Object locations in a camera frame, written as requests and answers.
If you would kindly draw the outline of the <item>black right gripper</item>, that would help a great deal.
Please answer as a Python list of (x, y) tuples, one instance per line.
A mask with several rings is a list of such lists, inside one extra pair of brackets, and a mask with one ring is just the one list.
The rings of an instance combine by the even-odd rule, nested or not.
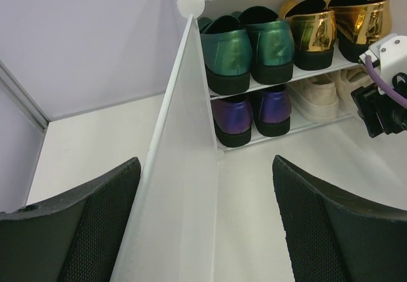
[(375, 83), (355, 89), (351, 96), (369, 137), (406, 131), (406, 108), (388, 95), (380, 95)]

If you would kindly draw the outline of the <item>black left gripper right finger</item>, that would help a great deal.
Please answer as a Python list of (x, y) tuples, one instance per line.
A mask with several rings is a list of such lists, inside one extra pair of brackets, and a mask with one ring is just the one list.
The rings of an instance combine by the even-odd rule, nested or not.
[(295, 281), (406, 281), (406, 211), (359, 197), (280, 155), (273, 187)]

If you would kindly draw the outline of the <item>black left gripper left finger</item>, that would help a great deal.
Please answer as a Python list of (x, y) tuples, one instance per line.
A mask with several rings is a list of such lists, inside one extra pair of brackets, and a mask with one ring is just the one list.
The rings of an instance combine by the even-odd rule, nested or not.
[(1, 281), (109, 281), (141, 178), (136, 157), (1, 213)]

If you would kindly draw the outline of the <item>beige sneaker front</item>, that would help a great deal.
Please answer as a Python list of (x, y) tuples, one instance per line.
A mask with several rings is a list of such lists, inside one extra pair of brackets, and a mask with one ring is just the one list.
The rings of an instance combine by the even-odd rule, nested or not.
[(358, 108), (352, 99), (352, 91), (359, 87), (367, 87), (372, 84), (370, 76), (361, 67), (342, 69), (328, 74), (336, 86), (338, 97), (343, 101), (348, 112), (358, 118)]

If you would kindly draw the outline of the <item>beige sneaker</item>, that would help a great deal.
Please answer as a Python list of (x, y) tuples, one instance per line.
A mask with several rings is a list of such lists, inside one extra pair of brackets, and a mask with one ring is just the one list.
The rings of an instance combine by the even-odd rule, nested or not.
[(313, 123), (329, 123), (339, 114), (335, 83), (327, 74), (294, 81), (287, 85), (291, 104)]
[(336, 86), (338, 97), (343, 101), (348, 112), (358, 118), (358, 108), (352, 99), (352, 91), (359, 87), (367, 87), (372, 84), (370, 76), (361, 67), (342, 69), (328, 74)]

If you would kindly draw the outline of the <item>gold pointed shoe front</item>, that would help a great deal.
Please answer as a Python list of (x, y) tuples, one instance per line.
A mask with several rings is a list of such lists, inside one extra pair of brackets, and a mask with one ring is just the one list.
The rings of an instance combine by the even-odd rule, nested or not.
[(324, 0), (334, 11), (338, 48), (356, 63), (369, 46), (388, 36), (392, 30), (389, 0)]

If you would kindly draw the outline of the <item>gold pointed shoe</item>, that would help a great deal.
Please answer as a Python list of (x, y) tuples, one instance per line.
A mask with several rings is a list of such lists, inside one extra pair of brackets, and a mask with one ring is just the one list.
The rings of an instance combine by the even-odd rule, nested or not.
[(317, 71), (331, 66), (336, 21), (325, 0), (285, 0), (279, 17), (289, 22), (294, 39), (294, 64), (298, 68)]
[(356, 63), (369, 46), (388, 36), (392, 30), (389, 0), (324, 0), (334, 11), (338, 48)]

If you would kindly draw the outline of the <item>white cabinet door panel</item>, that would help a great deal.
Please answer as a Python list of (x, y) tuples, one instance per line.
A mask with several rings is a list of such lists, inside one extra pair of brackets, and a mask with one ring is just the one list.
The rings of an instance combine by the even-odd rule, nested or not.
[(190, 17), (111, 279), (212, 281), (217, 182), (200, 33)]

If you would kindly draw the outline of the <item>purple loafer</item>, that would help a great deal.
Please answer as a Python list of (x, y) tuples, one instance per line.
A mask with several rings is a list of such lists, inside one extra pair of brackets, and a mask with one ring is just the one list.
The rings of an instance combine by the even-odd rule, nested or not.
[(255, 91), (249, 96), (254, 123), (266, 137), (282, 136), (291, 125), (291, 103), (285, 85)]
[(253, 115), (246, 94), (210, 102), (214, 128), (219, 142), (229, 148), (246, 145), (251, 140)]

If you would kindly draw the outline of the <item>green loafer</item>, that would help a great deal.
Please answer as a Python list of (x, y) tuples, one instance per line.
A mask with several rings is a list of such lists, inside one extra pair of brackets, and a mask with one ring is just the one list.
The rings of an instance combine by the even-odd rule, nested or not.
[(252, 47), (251, 75), (262, 85), (278, 85), (293, 77), (294, 40), (289, 22), (265, 7), (253, 6), (237, 15)]
[(250, 84), (252, 47), (247, 31), (232, 15), (198, 19), (209, 88), (219, 95), (245, 92)]

